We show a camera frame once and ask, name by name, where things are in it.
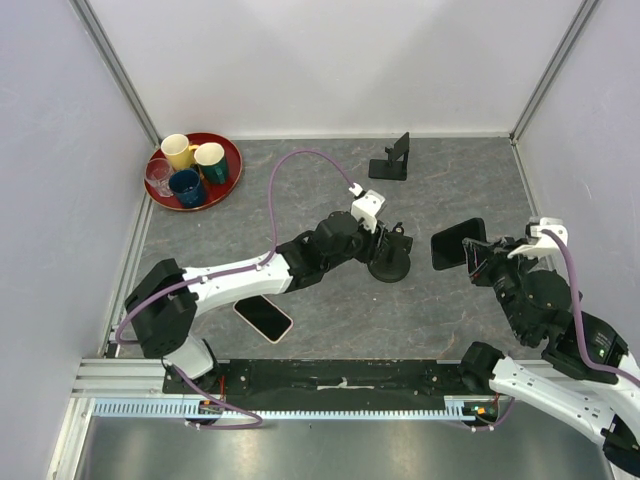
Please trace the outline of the black round-base phone stand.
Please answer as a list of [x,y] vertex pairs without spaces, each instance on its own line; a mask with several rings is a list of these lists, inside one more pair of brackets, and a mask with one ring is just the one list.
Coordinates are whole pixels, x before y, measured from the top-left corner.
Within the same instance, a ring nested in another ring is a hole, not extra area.
[[369,273],[384,283],[403,280],[411,268],[412,245],[413,238],[405,234],[402,222],[391,229],[383,228],[372,260],[367,265]]

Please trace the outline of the black smartphone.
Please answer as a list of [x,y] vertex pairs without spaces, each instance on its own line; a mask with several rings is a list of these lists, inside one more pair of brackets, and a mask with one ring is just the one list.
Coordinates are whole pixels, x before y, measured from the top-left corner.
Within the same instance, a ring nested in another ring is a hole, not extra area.
[[431,236],[431,261],[436,271],[461,266],[466,263],[464,239],[486,241],[484,220],[478,217],[458,223]]

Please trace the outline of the black angled desk phone stand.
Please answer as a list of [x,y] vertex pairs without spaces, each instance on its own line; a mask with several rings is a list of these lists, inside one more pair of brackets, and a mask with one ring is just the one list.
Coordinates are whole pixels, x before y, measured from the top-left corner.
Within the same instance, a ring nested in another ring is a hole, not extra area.
[[410,133],[405,132],[392,147],[386,147],[386,159],[371,159],[368,177],[378,180],[406,181],[410,152]]

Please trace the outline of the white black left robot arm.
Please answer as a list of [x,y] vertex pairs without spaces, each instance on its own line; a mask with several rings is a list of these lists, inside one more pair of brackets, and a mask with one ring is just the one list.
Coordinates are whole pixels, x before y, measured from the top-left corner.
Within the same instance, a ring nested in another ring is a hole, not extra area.
[[162,260],[125,300],[134,343],[146,359],[176,364],[196,392],[211,392],[220,371],[210,348],[191,334],[197,316],[245,298],[309,288],[350,260],[369,264],[387,233],[382,222],[370,231],[363,220],[338,211],[316,229],[253,259],[208,268],[181,268],[173,258]]

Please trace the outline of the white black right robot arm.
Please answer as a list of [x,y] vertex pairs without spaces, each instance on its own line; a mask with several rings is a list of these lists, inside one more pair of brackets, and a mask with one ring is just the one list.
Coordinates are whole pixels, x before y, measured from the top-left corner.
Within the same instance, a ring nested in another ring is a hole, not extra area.
[[579,431],[612,464],[638,475],[639,365],[611,325],[583,311],[566,233],[543,227],[528,239],[490,244],[465,238],[462,246],[472,284],[494,291],[516,339],[541,347],[544,361],[596,397],[558,386],[483,342],[473,343],[461,360],[460,386],[523,401]]

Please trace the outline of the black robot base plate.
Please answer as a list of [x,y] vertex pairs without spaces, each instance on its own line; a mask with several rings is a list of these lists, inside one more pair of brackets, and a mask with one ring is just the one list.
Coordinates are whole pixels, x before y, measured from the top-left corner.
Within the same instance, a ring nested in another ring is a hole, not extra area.
[[440,408],[446,396],[480,395],[463,382],[458,364],[435,360],[221,361],[195,381],[244,410]]

